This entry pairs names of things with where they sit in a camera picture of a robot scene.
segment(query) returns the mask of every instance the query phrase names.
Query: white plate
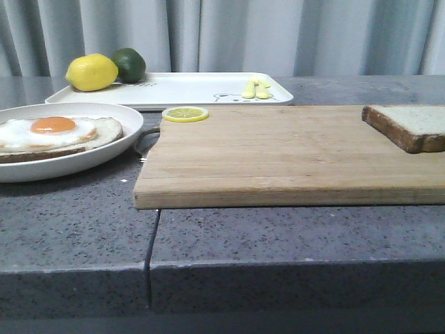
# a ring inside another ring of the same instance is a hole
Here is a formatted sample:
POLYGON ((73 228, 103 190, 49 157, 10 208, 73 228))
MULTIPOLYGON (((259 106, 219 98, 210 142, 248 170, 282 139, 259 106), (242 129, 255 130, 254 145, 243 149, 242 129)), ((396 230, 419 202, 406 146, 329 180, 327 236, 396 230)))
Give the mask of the white plate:
POLYGON ((127 106, 98 103, 35 104, 0 111, 0 123, 11 118, 39 118, 48 116, 113 117, 123 127, 124 137, 86 152, 45 160, 0 164, 0 182, 28 182, 44 180, 79 172, 116 157, 137 138, 143 125, 142 115, 127 106))

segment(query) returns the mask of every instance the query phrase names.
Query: wooden cutting board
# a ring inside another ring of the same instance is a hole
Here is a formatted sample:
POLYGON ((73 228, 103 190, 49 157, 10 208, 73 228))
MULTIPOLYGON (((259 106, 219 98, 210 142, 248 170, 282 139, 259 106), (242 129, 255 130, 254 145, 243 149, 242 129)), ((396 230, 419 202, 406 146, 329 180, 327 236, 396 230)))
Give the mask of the wooden cutting board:
POLYGON ((212 106, 161 122, 137 208, 445 203, 445 152, 409 154, 363 106, 212 106))

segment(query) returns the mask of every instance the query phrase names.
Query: lime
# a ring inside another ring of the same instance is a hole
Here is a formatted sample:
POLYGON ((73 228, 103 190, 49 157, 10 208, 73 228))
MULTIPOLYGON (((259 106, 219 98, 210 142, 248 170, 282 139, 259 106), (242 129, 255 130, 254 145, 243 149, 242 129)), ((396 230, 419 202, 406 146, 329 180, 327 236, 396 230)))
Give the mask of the lime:
POLYGON ((65 78, 82 91, 99 90, 110 86, 118 76, 118 67, 103 54, 90 54, 74 59, 65 78))
POLYGON ((118 77, 120 81, 132 84, 140 81, 145 76, 144 58, 135 49, 130 47, 118 49, 112 59, 119 69, 118 77))
POLYGON ((209 117, 209 111, 198 106, 177 106, 166 109, 162 117, 171 122, 197 122, 209 117))

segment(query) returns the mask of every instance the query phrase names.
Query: gray granite countertop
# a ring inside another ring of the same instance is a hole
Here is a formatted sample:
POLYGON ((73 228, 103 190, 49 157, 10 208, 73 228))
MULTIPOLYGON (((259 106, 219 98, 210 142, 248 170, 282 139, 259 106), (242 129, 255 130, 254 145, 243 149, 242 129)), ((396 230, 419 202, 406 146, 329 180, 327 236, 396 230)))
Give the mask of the gray granite countertop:
MULTIPOLYGON (((293 104, 445 104, 442 76, 275 79, 293 104)), ((1 78, 0 107, 65 85, 1 78)), ((0 184, 0 318, 445 304, 445 206, 138 211, 140 167, 0 184)))

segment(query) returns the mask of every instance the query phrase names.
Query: toast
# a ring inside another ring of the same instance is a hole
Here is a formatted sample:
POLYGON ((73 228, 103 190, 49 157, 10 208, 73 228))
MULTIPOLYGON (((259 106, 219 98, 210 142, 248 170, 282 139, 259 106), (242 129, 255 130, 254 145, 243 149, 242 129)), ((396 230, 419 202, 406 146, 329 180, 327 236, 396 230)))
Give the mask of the toast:
POLYGON ((92 140, 85 143, 54 148, 40 152, 0 152, 0 164, 11 164, 16 162, 26 162, 62 157, 69 154, 85 152, 100 146, 112 143, 123 137, 122 125, 114 118, 77 118, 79 120, 89 120, 94 123, 97 135, 92 140))
POLYGON ((445 106, 370 105, 362 120, 408 153, 445 151, 445 106))

